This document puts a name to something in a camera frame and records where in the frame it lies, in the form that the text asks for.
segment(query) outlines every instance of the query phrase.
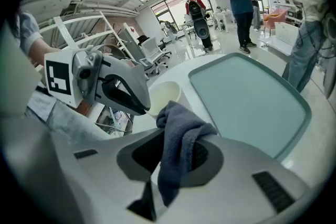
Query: gray towel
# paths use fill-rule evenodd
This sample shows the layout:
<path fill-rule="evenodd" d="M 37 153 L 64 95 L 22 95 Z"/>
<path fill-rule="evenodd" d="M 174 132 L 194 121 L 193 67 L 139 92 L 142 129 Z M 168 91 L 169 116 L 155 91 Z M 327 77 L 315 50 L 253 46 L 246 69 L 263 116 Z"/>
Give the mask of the gray towel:
<path fill-rule="evenodd" d="M 163 154 L 157 184 L 163 202 L 168 206 L 179 192 L 181 178 L 192 169 L 196 139 L 203 135 L 217 134 L 217 130 L 173 101 L 160 111 L 156 125 L 164 128 Z"/>

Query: light blue tray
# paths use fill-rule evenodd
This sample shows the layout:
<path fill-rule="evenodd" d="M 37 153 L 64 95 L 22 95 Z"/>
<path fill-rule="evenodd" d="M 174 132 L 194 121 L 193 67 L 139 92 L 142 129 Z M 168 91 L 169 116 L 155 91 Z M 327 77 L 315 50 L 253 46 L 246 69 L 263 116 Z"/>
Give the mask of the light blue tray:
<path fill-rule="evenodd" d="M 281 161 L 305 132 L 311 110 L 282 77 L 239 53 L 189 73 L 222 137 L 253 145 Z"/>

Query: white office chair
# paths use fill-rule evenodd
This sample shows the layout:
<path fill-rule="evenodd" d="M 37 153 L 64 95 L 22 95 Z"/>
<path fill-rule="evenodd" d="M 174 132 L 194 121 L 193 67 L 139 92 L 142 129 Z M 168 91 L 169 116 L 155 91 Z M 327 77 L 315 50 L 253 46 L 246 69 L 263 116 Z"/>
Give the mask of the white office chair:
<path fill-rule="evenodd" d="M 154 70 L 156 74 L 160 74 L 160 67 L 168 68 L 165 62 L 159 62 L 164 56 L 164 52 L 156 44 L 155 37 L 147 39 L 141 44 L 141 47 L 145 58 L 140 59 L 139 62 L 145 67 L 152 66 L 153 68 L 150 71 L 151 74 L 154 73 Z"/>

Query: man in blue shirt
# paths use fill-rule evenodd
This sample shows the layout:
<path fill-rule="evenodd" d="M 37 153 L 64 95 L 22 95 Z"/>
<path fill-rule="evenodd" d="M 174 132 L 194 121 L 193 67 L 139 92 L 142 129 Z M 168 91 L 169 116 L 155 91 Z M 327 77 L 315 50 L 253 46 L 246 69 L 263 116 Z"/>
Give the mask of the man in blue shirt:
<path fill-rule="evenodd" d="M 232 13 L 237 21 L 237 32 L 240 50 L 250 53 L 247 47 L 256 47 L 250 39 L 250 27 L 253 20 L 253 5 L 251 0 L 230 0 Z"/>

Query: black pants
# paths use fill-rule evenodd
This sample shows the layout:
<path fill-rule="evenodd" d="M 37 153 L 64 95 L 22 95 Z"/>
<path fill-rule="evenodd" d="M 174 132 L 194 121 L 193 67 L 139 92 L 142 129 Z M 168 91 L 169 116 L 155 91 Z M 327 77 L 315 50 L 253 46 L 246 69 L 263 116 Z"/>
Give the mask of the black pants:
<path fill-rule="evenodd" d="M 250 27 L 253 20 L 253 12 L 234 14 L 237 21 L 237 32 L 240 46 L 251 42 Z"/>
<path fill-rule="evenodd" d="M 202 39 L 202 43 L 203 43 L 204 48 L 208 48 L 212 46 L 210 34 L 207 38 Z"/>

